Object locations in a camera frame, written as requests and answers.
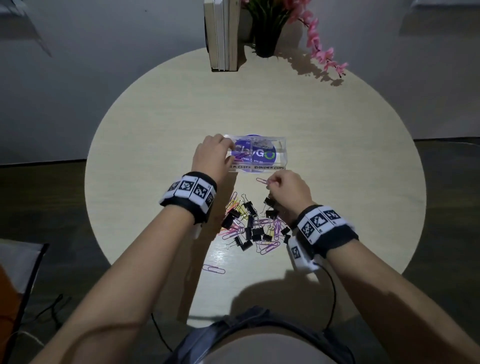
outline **wooden table top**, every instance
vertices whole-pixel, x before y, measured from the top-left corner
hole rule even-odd
[[[353,223],[362,242],[403,272],[425,216],[425,179],[415,145],[393,108],[347,72],[342,81],[298,50],[262,59],[245,47],[238,72],[213,73],[205,49],[171,59],[135,81],[103,118],[85,174],[88,215],[113,263],[161,210],[172,181],[188,172],[207,134],[287,138],[288,169],[299,173],[317,203]],[[214,204],[223,213],[232,190],[262,209],[256,177],[229,173]],[[261,255],[225,248],[215,227],[186,239],[158,301],[165,315],[206,326],[255,304],[322,328],[332,304],[324,272],[296,274],[285,246]],[[220,267],[224,274],[202,270]],[[357,314],[336,279],[334,323]]]

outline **left hand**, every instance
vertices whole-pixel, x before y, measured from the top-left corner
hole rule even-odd
[[[192,172],[202,172],[220,184],[228,173],[234,156],[227,156],[227,151],[235,149],[235,144],[230,138],[221,134],[207,135],[200,143],[193,155]]]

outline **dark floor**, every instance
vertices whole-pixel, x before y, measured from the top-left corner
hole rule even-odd
[[[472,142],[480,144],[479,139]],[[480,148],[441,141],[416,143],[427,182],[423,234],[404,276],[442,306],[477,342],[480,341]],[[0,168],[0,238],[51,244],[42,262],[25,319],[71,296],[59,318],[65,320],[109,264],[90,228],[84,200],[85,162]],[[188,328],[158,321],[175,346]],[[24,327],[42,341],[55,333],[46,319]],[[358,363],[388,362],[361,318],[335,331]],[[19,336],[11,364],[23,364],[39,350]],[[153,325],[145,328],[133,351],[133,363],[160,363],[166,348]]]

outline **acrylic organizer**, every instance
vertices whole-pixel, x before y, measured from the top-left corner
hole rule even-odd
[[[275,172],[287,166],[287,141],[284,137],[224,135],[235,143],[228,154],[235,157],[230,172]]]

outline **book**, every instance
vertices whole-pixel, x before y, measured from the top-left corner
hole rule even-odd
[[[228,24],[230,12],[228,11],[230,0],[223,0],[223,38],[225,46],[225,71],[230,70],[230,55],[229,55],[229,38],[228,38]]]
[[[215,33],[214,0],[204,0],[205,32],[210,67],[218,69],[218,48]]]
[[[218,69],[225,71],[225,37],[223,31],[223,1],[214,0],[216,47],[218,50]]]
[[[229,71],[238,70],[238,34],[240,23],[240,0],[229,1],[229,20],[228,20],[228,57]]]

